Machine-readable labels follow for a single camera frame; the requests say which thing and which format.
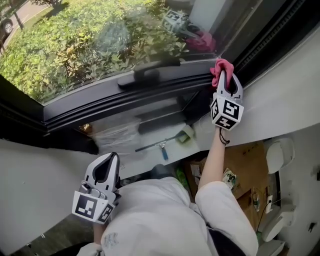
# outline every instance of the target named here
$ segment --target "label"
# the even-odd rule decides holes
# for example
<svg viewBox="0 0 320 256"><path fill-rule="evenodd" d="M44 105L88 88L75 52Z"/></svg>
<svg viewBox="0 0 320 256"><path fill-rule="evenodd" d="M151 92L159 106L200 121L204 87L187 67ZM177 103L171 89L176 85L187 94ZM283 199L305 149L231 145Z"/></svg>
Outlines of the label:
<svg viewBox="0 0 320 256"><path fill-rule="evenodd" d="M194 182L197 186L199 186L200 179L198 177L194 177Z"/></svg>
<svg viewBox="0 0 320 256"><path fill-rule="evenodd" d="M190 164L192 175L195 177L201 177L200 166L197 164Z"/></svg>

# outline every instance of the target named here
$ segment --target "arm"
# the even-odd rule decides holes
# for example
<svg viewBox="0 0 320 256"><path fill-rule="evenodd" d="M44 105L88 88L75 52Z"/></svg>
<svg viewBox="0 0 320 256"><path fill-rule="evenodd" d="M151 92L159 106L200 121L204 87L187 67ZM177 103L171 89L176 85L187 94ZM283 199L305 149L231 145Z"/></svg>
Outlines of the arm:
<svg viewBox="0 0 320 256"><path fill-rule="evenodd" d="M224 173L225 145L220 140L220 129L215 128L213 143L205 161L198 190L210 182L221 182Z"/></svg>
<svg viewBox="0 0 320 256"><path fill-rule="evenodd" d="M258 251L256 234L229 187L222 182L225 145L220 129L215 128L213 143L206 159L195 203L210 227L231 239L248 256Z"/></svg>
<svg viewBox="0 0 320 256"><path fill-rule="evenodd" d="M82 247L77 256L105 256L101 248L101 238L106 228L107 224L93 223L93 242Z"/></svg>

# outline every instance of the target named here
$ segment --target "car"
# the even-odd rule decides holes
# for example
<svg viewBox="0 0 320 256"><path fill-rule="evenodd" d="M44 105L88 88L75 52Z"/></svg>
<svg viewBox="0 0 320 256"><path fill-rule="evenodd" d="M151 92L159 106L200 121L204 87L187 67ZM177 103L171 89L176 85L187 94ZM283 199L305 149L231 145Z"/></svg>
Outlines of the car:
<svg viewBox="0 0 320 256"><path fill-rule="evenodd" d="M9 18L3 18L0 21L0 40L4 41L13 30L13 22Z"/></svg>

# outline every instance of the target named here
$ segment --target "pink rag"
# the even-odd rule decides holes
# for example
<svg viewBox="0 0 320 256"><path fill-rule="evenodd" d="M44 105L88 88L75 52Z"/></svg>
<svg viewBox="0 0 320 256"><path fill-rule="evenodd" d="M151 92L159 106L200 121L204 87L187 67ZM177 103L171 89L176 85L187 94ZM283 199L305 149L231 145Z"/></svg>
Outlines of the pink rag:
<svg viewBox="0 0 320 256"><path fill-rule="evenodd" d="M197 31L196 34L198 34L200 38L188 38L185 42L197 51L213 52L216 47L216 40L213 39L212 35L209 32L202 32L200 30Z"/></svg>
<svg viewBox="0 0 320 256"><path fill-rule="evenodd" d="M211 74L214 75L214 78L212 79L212 86L217 88L221 70L225 70L226 72L226 88L229 89L229 84L234 72L234 65L223 58L218 58L216 60L215 67L210 68Z"/></svg>

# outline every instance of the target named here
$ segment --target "wrist strap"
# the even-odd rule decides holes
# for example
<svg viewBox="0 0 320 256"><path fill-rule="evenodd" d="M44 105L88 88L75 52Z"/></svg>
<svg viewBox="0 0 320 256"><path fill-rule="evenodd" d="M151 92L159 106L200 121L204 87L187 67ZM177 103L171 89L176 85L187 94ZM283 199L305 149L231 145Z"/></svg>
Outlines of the wrist strap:
<svg viewBox="0 0 320 256"><path fill-rule="evenodd" d="M220 127L220 131L219 131L219 133L220 133L220 134L219 134L220 141L222 142L222 144L228 145L228 144L230 143L230 140L226 140L226 139L224 138L224 136L222 135L221 131L222 131L222 128Z"/></svg>

